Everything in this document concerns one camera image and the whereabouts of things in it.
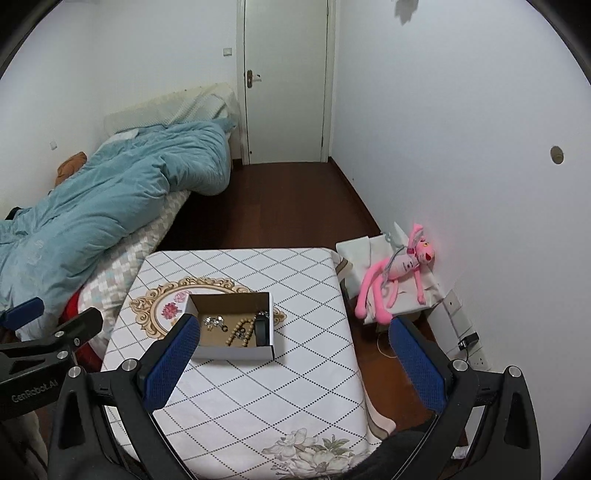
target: brown cushion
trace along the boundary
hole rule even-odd
[[[82,165],[86,163],[86,154],[79,152],[76,155],[72,155],[64,163],[57,168],[56,187],[62,183],[65,179],[71,177],[78,170],[82,168]]]

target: floral pattern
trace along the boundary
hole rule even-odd
[[[191,292],[184,290],[184,291],[180,291],[178,292],[175,296],[174,296],[174,301],[176,303],[182,303],[185,300],[187,300],[187,297],[191,294]]]
[[[318,435],[307,436],[307,429],[291,432],[287,437],[276,441],[275,445],[265,448],[263,455],[274,455],[278,460],[271,470],[281,478],[317,478],[337,475],[358,465],[369,456],[369,452],[355,454],[345,447],[349,439],[322,439]]]
[[[175,303],[167,303],[162,309],[162,316],[167,320],[172,320],[175,315],[180,312]]]

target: power outlet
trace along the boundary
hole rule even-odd
[[[468,335],[467,331],[472,328],[472,322],[468,319],[464,308],[460,308],[456,313],[453,314],[452,325],[459,339],[462,339]]]
[[[468,356],[468,363],[474,370],[486,372],[491,369],[491,366],[488,364],[488,361],[484,356],[482,347],[480,347],[480,349]]]
[[[451,290],[450,293],[447,294],[447,297],[443,299],[443,306],[447,310],[447,314],[450,316],[450,318],[462,308],[462,304],[460,303],[460,300],[457,299],[456,292],[453,290]]]

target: white cord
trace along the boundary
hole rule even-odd
[[[388,265],[386,265],[386,268],[384,268],[384,271],[382,272],[382,290],[386,287],[386,283],[388,283],[388,276],[390,275],[390,269],[392,268],[392,264],[394,263],[394,259],[405,248],[406,247],[404,247],[404,246],[400,247],[400,249],[394,255],[392,255],[392,257],[390,258],[390,261],[388,262]]]
[[[383,333],[387,333],[387,332],[380,332],[380,333],[378,334],[378,341],[376,342],[376,344],[378,345],[378,352],[379,352],[379,353],[381,353],[381,354],[382,354],[383,356],[385,356],[386,358],[398,358],[396,355],[394,355],[394,356],[389,356],[389,355],[386,355],[384,352],[382,352],[382,349],[379,347],[379,336],[380,336],[380,335],[382,335]]]

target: open box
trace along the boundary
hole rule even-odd
[[[254,320],[259,312],[267,316],[253,327],[248,346],[244,347],[243,339],[239,338],[234,338],[228,346],[234,328],[244,319]],[[185,313],[197,318],[201,330],[193,359],[267,361],[275,358],[273,300],[269,292],[191,295]],[[208,317],[221,317],[223,325],[208,325]],[[243,333],[248,332],[251,324],[245,323],[242,328]]]

